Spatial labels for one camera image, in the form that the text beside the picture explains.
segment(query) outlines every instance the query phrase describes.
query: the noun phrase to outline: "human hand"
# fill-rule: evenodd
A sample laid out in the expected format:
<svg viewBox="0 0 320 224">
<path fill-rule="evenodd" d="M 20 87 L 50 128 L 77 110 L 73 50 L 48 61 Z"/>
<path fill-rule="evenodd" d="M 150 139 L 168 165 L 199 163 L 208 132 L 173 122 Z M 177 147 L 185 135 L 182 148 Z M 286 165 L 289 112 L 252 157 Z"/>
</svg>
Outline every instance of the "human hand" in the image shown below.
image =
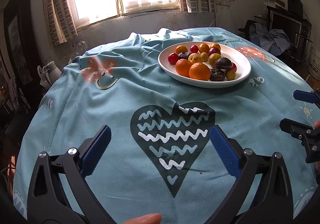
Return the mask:
<svg viewBox="0 0 320 224">
<path fill-rule="evenodd" d="M 160 222 L 161 222 L 161 214 L 155 213 L 155 214 L 148 214 L 142 217 L 128 220 L 123 224 L 160 224 Z"/>
<path fill-rule="evenodd" d="M 313 125 L 314 129 L 320 127 L 320 121 L 316 121 Z M 320 161 L 316 162 L 316 169 L 320 171 Z"/>
</svg>

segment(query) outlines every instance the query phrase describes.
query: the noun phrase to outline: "white jug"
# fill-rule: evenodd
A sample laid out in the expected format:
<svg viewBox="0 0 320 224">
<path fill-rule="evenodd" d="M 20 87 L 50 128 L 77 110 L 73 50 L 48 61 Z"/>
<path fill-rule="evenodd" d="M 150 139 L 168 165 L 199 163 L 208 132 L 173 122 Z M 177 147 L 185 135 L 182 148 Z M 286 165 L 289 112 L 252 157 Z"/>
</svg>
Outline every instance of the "white jug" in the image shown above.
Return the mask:
<svg viewBox="0 0 320 224">
<path fill-rule="evenodd" d="M 40 85 L 49 89 L 53 83 L 61 76 L 61 71 L 58 69 L 54 61 L 49 62 L 42 69 L 38 66 L 38 74 L 41 78 Z"/>
</svg>

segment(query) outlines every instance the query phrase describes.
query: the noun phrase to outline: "dark heart pattern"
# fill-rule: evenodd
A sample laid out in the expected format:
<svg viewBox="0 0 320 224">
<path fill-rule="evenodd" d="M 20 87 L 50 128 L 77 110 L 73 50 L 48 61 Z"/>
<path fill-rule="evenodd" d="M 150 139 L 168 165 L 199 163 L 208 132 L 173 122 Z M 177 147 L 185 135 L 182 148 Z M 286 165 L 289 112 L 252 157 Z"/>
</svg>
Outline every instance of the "dark heart pattern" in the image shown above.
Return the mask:
<svg viewBox="0 0 320 224">
<path fill-rule="evenodd" d="M 214 124 L 215 111 L 206 104 L 175 103 L 170 114 L 155 105 L 139 108 L 131 118 L 130 130 L 175 198 L 190 167 L 209 141 Z"/>
</svg>

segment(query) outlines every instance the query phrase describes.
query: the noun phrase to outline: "black box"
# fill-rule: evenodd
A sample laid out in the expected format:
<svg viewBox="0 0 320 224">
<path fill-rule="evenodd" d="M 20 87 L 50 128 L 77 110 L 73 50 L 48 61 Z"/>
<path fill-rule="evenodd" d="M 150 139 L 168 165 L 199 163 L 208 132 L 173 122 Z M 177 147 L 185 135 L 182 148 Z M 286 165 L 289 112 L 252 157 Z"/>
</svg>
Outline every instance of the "black box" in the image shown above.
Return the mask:
<svg viewBox="0 0 320 224">
<path fill-rule="evenodd" d="M 303 4 L 300 0 L 288 0 L 288 12 L 303 19 Z"/>
</svg>

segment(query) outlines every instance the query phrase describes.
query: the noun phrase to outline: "window frame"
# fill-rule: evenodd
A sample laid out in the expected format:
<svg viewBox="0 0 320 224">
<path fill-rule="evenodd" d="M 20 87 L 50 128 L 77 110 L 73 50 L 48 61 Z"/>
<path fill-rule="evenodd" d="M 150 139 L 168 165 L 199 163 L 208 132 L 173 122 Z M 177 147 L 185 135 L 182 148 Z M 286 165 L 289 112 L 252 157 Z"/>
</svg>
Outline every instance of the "window frame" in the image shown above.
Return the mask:
<svg viewBox="0 0 320 224">
<path fill-rule="evenodd" d="M 122 0 L 116 0 L 116 5 L 117 5 L 117 11 L 118 14 L 112 17 L 108 17 L 106 19 L 98 20 L 95 22 L 90 22 L 89 17 L 85 17 L 82 19 L 78 18 L 78 12 L 76 9 L 76 2 L 75 0 L 68 0 L 68 4 L 71 10 L 72 18 L 75 24 L 76 29 L 79 31 L 86 26 L 92 25 L 92 24 L 97 24 L 101 21 L 105 20 L 110 20 L 113 18 L 117 18 L 120 16 L 127 16 L 130 14 L 136 14 L 136 13 L 142 13 L 142 12 L 149 12 L 149 11 L 157 11 L 157 10 L 164 10 L 164 9 L 180 9 L 180 0 L 177 0 L 177 2 L 172 2 L 168 4 L 162 4 L 162 5 L 149 5 L 149 6 L 142 6 L 142 7 L 137 7 L 133 8 L 132 10 L 129 10 L 128 12 L 125 11 L 125 8 L 123 6 Z"/>
</svg>

